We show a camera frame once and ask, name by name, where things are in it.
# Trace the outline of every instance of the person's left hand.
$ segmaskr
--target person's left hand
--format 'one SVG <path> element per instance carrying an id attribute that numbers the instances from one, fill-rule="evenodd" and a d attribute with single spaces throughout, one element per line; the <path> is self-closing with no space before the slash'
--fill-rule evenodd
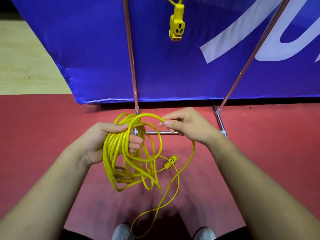
<path id="1" fill-rule="evenodd" d="M 78 157 L 87 160 L 89 165 L 102 162 L 103 143 L 107 134 L 123 132 L 127 128 L 128 125 L 97 123 L 74 141 L 69 148 L 76 151 Z M 142 142 L 142 138 L 131 134 L 129 137 L 129 152 L 133 153 L 135 150 L 140 149 Z"/>

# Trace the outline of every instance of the yellow power socket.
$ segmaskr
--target yellow power socket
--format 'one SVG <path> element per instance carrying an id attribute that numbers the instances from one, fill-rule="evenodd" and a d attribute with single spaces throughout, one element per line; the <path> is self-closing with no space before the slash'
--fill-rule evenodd
<path id="1" fill-rule="evenodd" d="M 172 165 L 178 161 L 178 156 L 176 154 L 174 154 L 172 157 L 169 158 L 169 161 L 164 165 L 165 169 L 169 169 L 170 167 L 172 167 Z"/>
<path id="2" fill-rule="evenodd" d="M 182 39 L 182 35 L 184 33 L 184 29 L 186 27 L 183 19 L 184 5 L 183 4 L 175 4 L 173 15 L 170 17 L 170 30 L 169 36 L 171 41 L 180 41 Z"/>

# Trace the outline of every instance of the hand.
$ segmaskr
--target hand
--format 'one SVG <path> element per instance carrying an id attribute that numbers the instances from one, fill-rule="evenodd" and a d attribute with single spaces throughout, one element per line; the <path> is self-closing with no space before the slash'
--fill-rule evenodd
<path id="1" fill-rule="evenodd" d="M 166 126 L 171 133 L 175 131 L 192 141 L 206 144 L 212 134 L 219 132 L 200 113 L 188 107 L 162 117 L 166 121 L 159 126 Z"/>
<path id="2" fill-rule="evenodd" d="M 73 152 L 77 153 L 81 159 L 86 160 L 89 165 L 102 162 L 103 143 L 107 134 L 123 132 L 127 128 L 127 124 L 97 123 L 74 141 L 69 148 L 72 148 Z M 131 134 L 129 137 L 129 152 L 133 153 L 140 149 L 142 141 L 142 138 Z"/>

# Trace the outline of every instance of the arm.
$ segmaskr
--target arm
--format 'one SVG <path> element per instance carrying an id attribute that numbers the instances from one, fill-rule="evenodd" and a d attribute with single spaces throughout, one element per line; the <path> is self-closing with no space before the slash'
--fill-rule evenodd
<path id="1" fill-rule="evenodd" d="M 254 239 L 319 239 L 320 222 L 192 108 L 160 123 L 210 150 Z"/>
<path id="2" fill-rule="evenodd" d="M 106 135 L 127 127 L 98 123 L 69 145 L 0 221 L 0 239 L 58 239 L 90 166 L 102 161 Z M 142 139 L 130 135 L 130 142 L 134 152 Z"/>

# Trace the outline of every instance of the forearm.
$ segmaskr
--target forearm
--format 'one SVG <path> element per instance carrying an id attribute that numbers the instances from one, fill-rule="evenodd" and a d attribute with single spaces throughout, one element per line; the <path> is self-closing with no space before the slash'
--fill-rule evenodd
<path id="1" fill-rule="evenodd" d="M 89 167 L 69 146 L 1 220 L 0 239 L 58 239 Z"/>
<path id="2" fill-rule="evenodd" d="M 319 221 L 223 135 L 207 143 L 255 239 L 316 239 Z"/>

